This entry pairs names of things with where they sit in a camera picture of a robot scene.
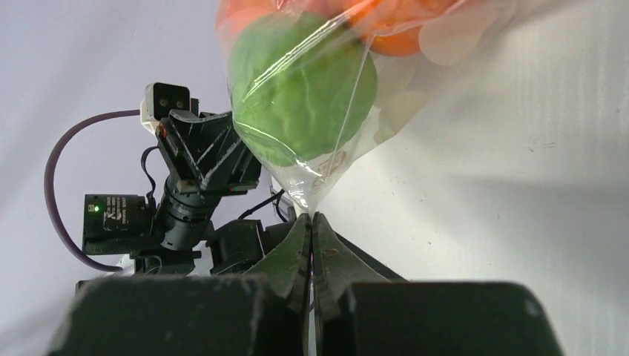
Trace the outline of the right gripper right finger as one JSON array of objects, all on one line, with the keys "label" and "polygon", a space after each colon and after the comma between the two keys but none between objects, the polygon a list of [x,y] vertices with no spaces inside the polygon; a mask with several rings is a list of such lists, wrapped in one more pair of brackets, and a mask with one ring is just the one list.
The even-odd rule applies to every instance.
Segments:
[{"label": "right gripper right finger", "polygon": [[320,212],[312,217],[312,247],[315,309],[323,320],[340,316],[338,301],[350,284],[388,281],[338,239]]}]

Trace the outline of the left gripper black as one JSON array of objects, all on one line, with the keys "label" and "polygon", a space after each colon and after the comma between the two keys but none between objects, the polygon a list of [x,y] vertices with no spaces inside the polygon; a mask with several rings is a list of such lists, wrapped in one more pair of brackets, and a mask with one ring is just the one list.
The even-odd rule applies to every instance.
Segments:
[{"label": "left gripper black", "polygon": [[172,110],[156,137],[176,193],[245,193],[259,183],[261,164],[236,132],[232,112]]}]

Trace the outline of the clear zip top bag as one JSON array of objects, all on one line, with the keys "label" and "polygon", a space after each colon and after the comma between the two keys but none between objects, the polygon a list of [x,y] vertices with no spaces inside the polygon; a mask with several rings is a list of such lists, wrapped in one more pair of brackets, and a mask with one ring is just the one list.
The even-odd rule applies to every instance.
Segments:
[{"label": "clear zip top bag", "polygon": [[234,127],[303,212],[394,137],[516,1],[220,1]]}]

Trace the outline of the peach from bag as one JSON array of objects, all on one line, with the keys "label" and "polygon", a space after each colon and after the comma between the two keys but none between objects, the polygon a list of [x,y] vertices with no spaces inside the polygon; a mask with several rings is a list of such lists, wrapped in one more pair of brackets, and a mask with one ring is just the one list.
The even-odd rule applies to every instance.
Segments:
[{"label": "peach from bag", "polygon": [[321,1],[223,0],[218,2],[214,30],[221,48],[228,54],[242,30],[260,17],[317,11],[324,7]]}]

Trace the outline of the green cabbage ball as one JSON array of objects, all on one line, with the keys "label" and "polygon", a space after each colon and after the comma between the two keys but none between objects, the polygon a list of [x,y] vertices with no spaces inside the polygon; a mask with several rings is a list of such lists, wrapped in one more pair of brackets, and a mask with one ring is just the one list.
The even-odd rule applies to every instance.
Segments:
[{"label": "green cabbage ball", "polygon": [[363,45],[313,12],[255,20],[237,37],[227,68],[236,131],[261,162],[279,167],[347,143],[377,93]]}]

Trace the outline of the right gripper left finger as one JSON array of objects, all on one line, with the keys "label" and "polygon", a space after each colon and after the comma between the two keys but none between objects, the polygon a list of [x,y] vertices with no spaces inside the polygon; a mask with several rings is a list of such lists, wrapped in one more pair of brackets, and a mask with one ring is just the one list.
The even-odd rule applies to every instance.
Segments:
[{"label": "right gripper left finger", "polygon": [[301,214],[271,252],[246,271],[262,275],[269,288],[297,314],[309,312],[309,283],[312,252],[312,219]]}]

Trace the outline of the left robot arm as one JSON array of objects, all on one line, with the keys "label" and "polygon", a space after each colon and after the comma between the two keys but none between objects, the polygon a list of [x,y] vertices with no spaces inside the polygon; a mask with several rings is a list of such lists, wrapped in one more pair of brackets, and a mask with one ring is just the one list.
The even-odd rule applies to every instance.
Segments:
[{"label": "left robot arm", "polygon": [[212,274],[241,273],[277,247],[288,222],[264,226],[252,210],[215,227],[211,218],[225,197],[257,187],[260,162],[234,129],[230,113],[172,110],[160,120],[155,151],[168,167],[160,199],[143,195],[85,196],[82,251],[126,254],[137,274],[188,274],[211,250]]}]

